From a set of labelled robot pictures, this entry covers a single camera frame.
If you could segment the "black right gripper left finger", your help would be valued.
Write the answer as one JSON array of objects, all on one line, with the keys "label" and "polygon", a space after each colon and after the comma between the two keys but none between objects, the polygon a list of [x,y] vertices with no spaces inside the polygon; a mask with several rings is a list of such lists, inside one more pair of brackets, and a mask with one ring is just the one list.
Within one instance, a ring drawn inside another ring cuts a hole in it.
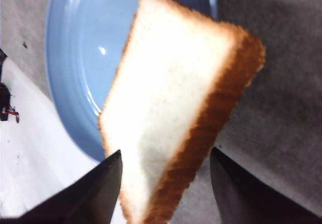
[{"label": "black right gripper left finger", "polygon": [[110,223],[120,192],[121,151],[78,181],[16,218],[1,223]]}]

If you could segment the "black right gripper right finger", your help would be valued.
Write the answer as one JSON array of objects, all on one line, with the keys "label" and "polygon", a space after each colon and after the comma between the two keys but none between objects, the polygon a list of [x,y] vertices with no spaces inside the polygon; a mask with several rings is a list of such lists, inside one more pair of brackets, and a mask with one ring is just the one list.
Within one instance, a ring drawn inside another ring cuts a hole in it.
[{"label": "black right gripper right finger", "polygon": [[213,148],[210,174],[222,223],[321,223],[321,217],[266,185]]}]

